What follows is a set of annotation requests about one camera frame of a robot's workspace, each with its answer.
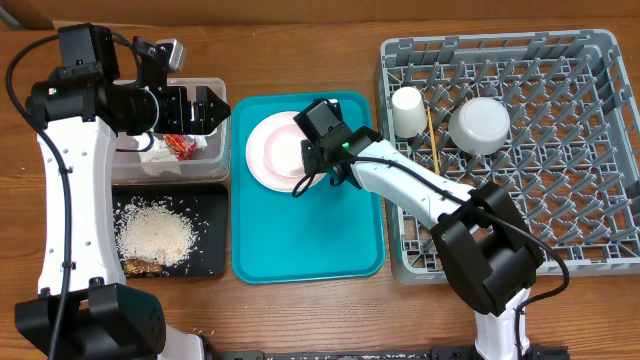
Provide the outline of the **white napkin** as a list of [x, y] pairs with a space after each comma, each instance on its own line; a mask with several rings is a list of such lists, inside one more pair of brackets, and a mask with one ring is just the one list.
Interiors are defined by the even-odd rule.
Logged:
[[204, 149], [207, 147], [207, 140], [205, 135], [195, 135], [194, 139], [197, 149]]
[[153, 144], [148, 151], [140, 152], [143, 171], [150, 176], [160, 176], [164, 172], [180, 175], [178, 158], [163, 139], [152, 137]]

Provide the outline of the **red wrapper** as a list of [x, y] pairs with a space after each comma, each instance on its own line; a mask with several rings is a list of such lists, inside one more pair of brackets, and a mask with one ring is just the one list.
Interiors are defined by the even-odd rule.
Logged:
[[166, 134], [164, 142], [178, 160], [190, 160], [197, 149], [196, 141], [188, 135]]

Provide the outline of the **small pink plate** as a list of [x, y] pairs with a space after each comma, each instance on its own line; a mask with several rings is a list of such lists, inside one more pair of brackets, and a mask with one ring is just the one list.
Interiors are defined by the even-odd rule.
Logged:
[[301, 142], [303, 133], [295, 124], [286, 124], [273, 130], [264, 145], [264, 161], [277, 175], [287, 178], [302, 177], [304, 165]]

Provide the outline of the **large pink plate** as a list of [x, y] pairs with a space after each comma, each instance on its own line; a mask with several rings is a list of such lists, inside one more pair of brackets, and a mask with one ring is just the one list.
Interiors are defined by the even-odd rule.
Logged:
[[251, 131], [246, 143], [245, 158], [252, 176], [264, 187], [278, 192], [291, 192], [295, 185], [303, 179], [287, 178], [274, 173], [265, 163], [264, 145], [270, 133], [280, 126], [295, 124], [296, 111], [285, 111], [270, 115], [260, 121]]

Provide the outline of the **cream cup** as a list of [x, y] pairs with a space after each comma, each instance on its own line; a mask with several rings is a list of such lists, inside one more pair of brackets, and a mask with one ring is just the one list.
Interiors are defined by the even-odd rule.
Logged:
[[401, 87], [391, 97], [393, 128], [396, 137], [412, 138], [427, 127], [427, 114], [421, 92], [414, 87]]

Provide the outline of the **rice pile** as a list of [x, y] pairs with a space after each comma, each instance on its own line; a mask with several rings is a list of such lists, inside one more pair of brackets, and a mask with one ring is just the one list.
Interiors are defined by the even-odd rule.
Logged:
[[191, 255], [202, 251], [198, 242], [207, 234], [208, 225], [184, 200], [145, 200], [135, 196], [127, 202], [118, 201], [114, 231], [123, 269], [126, 259], [161, 265], [163, 272], [159, 276], [187, 266]]

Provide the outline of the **wooden chopstick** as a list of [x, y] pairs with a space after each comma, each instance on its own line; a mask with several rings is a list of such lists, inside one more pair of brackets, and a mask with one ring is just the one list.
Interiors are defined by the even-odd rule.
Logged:
[[432, 114], [431, 114], [431, 108], [430, 106], [426, 107], [426, 113], [427, 113], [427, 118], [428, 118], [428, 129], [429, 129], [429, 137], [430, 137], [430, 141], [431, 141], [431, 150], [432, 150], [432, 157], [433, 157], [433, 166], [434, 166], [434, 172], [437, 175], [440, 175], [440, 161], [439, 161], [439, 155], [438, 155], [438, 148], [437, 148], [437, 139], [435, 136], [435, 131], [434, 131], [434, 126], [433, 126], [433, 120], [432, 120]]

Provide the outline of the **brown food scrap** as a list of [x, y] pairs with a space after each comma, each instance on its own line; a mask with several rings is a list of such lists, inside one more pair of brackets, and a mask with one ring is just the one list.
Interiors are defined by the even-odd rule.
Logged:
[[126, 259], [124, 262], [124, 273], [127, 276], [159, 276], [163, 268], [159, 264], [146, 262], [140, 259]]

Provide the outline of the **grey bowl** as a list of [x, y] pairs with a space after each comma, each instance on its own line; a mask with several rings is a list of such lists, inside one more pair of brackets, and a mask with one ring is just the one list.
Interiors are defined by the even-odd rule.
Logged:
[[510, 124], [509, 114], [500, 102], [479, 97], [466, 101], [453, 112], [448, 131], [460, 150], [490, 155], [505, 144]]

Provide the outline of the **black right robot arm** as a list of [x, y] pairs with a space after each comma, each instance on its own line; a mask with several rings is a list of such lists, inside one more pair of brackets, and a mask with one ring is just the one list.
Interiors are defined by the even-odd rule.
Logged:
[[428, 228], [449, 285], [475, 313], [476, 358], [535, 358], [523, 310], [543, 256], [506, 190], [440, 177], [368, 127], [304, 136], [307, 177], [325, 172], [334, 186], [380, 195]]

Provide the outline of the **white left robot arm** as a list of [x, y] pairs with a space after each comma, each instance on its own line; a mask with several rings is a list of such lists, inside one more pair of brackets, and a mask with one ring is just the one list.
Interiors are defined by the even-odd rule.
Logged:
[[117, 255], [111, 172], [116, 136], [169, 123], [162, 86], [99, 75], [39, 82], [29, 120], [46, 176], [46, 253], [18, 331], [51, 359], [218, 359], [203, 335], [168, 325], [158, 298], [131, 288]]

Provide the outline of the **grey dishwasher rack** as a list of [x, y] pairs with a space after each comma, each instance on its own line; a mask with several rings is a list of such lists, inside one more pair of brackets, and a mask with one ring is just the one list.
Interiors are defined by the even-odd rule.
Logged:
[[[441, 175], [495, 182], [574, 276], [639, 270], [639, 109], [606, 30], [391, 38], [376, 70], [377, 117], [398, 151], [434, 170], [424, 131], [396, 137], [391, 97], [418, 89], [431, 108]], [[508, 111], [505, 144], [480, 156], [455, 146], [448, 122], [487, 97]]]

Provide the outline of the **black right motor box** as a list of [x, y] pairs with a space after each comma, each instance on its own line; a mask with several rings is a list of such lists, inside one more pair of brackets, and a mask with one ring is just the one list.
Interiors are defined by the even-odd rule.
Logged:
[[312, 146], [333, 144], [352, 134], [337, 99], [315, 99], [294, 116], [294, 122]]

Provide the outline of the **clear plastic bin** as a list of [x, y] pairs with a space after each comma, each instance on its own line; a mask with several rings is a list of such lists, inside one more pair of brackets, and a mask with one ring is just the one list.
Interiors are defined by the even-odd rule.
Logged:
[[226, 119], [215, 131], [206, 135], [206, 148], [196, 149], [190, 160], [178, 160], [180, 175], [164, 172], [160, 176], [150, 176], [142, 169], [139, 153], [152, 147], [153, 136], [164, 140], [162, 134], [128, 136], [121, 133], [116, 138], [118, 151], [113, 158], [112, 183], [122, 185], [222, 181], [229, 174], [230, 125], [231, 120]]

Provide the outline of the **black plastic tray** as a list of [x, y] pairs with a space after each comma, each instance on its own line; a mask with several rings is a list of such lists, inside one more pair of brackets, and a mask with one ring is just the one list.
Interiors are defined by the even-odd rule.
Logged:
[[187, 266], [171, 269], [162, 276], [139, 277], [185, 277], [218, 276], [224, 272], [226, 259], [226, 236], [229, 196], [221, 184], [162, 184], [120, 185], [113, 188], [114, 210], [118, 201], [127, 202], [135, 196], [145, 200], [160, 200], [171, 197], [193, 205], [196, 212], [209, 222], [207, 234], [198, 242], [201, 252], [194, 252]]

